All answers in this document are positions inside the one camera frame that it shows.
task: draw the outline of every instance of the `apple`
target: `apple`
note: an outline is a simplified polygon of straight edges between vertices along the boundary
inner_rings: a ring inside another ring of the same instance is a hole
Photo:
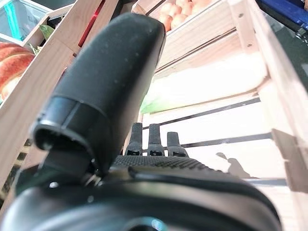
[[[34,57],[17,44],[0,42],[0,92],[3,100],[13,91]]]
[[[20,77],[13,78],[2,88],[0,95],[2,100],[6,99],[9,96],[9,94],[14,90],[18,81],[20,80]]]

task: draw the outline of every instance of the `light wood board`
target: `light wood board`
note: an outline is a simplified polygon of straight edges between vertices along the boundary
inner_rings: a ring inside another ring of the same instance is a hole
[[[102,0],[77,0],[54,31],[53,37],[78,54],[81,49],[78,43],[101,2]]]
[[[108,25],[115,9],[116,5],[118,3],[118,0],[105,0],[105,3],[97,16],[91,31],[89,32],[87,39],[84,43],[84,45],[88,44],[99,31],[101,31],[105,26]]]
[[[238,33],[233,33],[201,48],[191,52],[188,56],[179,58],[174,63],[165,68],[156,69],[154,79],[166,77],[172,73],[185,70],[187,68],[196,68],[208,63],[219,61],[242,52]]]
[[[228,0],[236,30],[240,37],[243,51],[254,53],[258,51],[258,44],[255,37],[250,13],[246,0]]]
[[[0,187],[28,138],[29,128],[50,96],[73,52],[51,38],[0,106]]]
[[[210,5],[168,32],[157,69],[162,69],[191,50],[234,28],[235,24],[227,2],[218,1]]]
[[[261,10],[253,0],[248,3],[259,47],[308,167],[307,92]]]
[[[40,30],[39,26],[46,25],[48,19],[49,16],[45,15],[40,20],[40,22],[33,28],[30,34],[25,38],[25,40],[22,43],[22,47],[26,47],[27,49],[31,50],[29,44],[31,44],[34,48],[37,48],[37,46],[39,46],[43,42],[44,35]]]
[[[49,16],[50,19],[53,19],[53,18],[56,18],[56,17],[59,17],[59,16],[63,16],[64,14],[67,14],[69,12],[69,10],[72,8],[73,5],[74,5],[74,3],[67,5],[67,6],[64,6],[64,7],[61,7],[57,10],[51,11],[51,12],[47,13],[47,16]]]
[[[308,229],[308,170],[297,146],[294,132],[286,117],[274,81],[268,80],[258,89],[264,112],[272,134],[284,159],[287,181],[290,186],[300,230]]]

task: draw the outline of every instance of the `wooden crate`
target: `wooden crate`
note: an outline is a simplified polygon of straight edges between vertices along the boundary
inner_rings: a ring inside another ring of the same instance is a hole
[[[160,0],[139,0],[132,10],[157,17],[161,3]],[[0,186],[4,184],[28,137],[31,124],[63,70],[82,46],[108,24],[117,4],[118,0],[76,1],[0,107]],[[239,87],[228,94],[214,89],[217,93],[205,96],[204,104],[231,99],[246,92],[259,94],[274,141],[285,161],[300,228],[307,230],[308,184],[304,176],[308,174],[308,96],[253,0],[214,0],[207,8],[168,32],[154,78],[164,78],[238,54],[244,55],[252,64],[249,67],[251,76],[247,76],[249,81],[237,79]],[[214,77],[205,78],[211,85]],[[172,111],[162,114],[163,120],[179,116]],[[148,118],[148,115],[143,117],[144,123],[152,122]],[[35,159],[36,154],[39,160],[44,157],[33,149],[28,159]]]

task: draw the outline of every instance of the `black foam cover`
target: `black foam cover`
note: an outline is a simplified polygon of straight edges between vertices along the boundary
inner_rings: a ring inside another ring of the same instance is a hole
[[[150,86],[165,41],[162,23],[127,13],[81,50],[34,128],[35,144],[82,144],[107,172]]]

